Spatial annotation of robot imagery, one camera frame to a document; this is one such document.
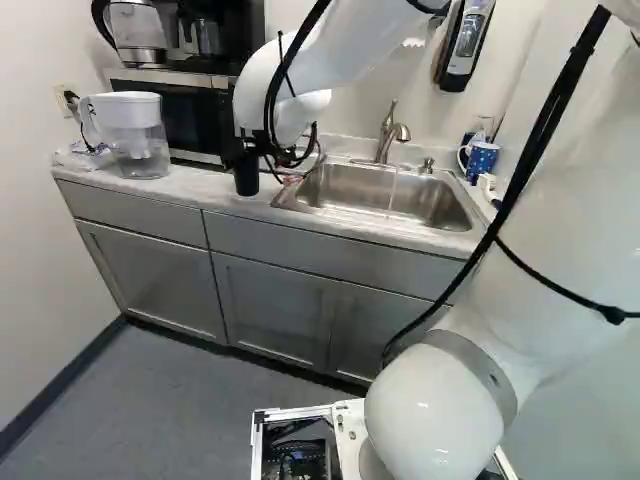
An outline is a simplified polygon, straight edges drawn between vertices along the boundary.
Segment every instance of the circuit board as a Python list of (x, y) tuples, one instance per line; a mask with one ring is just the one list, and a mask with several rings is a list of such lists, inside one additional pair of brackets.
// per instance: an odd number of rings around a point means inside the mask
[(262, 457), (262, 480), (328, 480), (328, 472), (324, 439), (281, 442)]

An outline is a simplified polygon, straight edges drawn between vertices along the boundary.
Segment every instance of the microwave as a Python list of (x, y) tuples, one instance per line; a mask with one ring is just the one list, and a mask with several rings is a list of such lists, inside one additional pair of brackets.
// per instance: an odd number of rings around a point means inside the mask
[(109, 68), (104, 76), (115, 92), (162, 96), (162, 120), (172, 160), (228, 165), (243, 150), (233, 115), (235, 76), (163, 69)]

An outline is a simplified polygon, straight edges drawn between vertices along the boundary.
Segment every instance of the electric kettle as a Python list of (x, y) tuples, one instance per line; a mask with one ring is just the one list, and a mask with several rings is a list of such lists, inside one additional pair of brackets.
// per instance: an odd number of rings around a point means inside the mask
[(167, 40), (160, 15), (149, 0), (93, 0), (91, 15), (126, 67), (166, 63)]
[(78, 113), (89, 143), (106, 143), (125, 178), (169, 173), (162, 97), (152, 92), (110, 92), (80, 99)]

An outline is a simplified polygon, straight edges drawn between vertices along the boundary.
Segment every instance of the faucet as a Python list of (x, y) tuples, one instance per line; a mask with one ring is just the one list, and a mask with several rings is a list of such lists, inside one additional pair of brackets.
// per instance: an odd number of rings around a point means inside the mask
[(381, 163), (383, 165), (387, 164), (389, 159), (389, 148), (391, 148), (391, 144), (394, 140), (406, 143), (411, 141), (411, 131), (409, 127), (407, 127), (404, 123), (396, 123), (393, 119), (393, 112), (398, 105), (398, 100), (393, 100), (391, 102), (391, 108), (389, 109), (389, 113), (382, 120), (382, 124), (380, 125), (380, 139), (378, 140), (378, 150), (376, 151), (376, 156), (373, 160), (374, 163)]

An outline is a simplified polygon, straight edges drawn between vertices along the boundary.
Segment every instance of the kitchen sink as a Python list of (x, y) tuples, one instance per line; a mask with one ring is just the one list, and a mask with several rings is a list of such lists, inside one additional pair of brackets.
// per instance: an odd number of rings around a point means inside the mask
[(272, 206), (356, 222), (467, 232), (473, 222), (460, 200), (464, 195), (450, 171), (426, 173), (390, 165), (332, 162), (285, 187)]

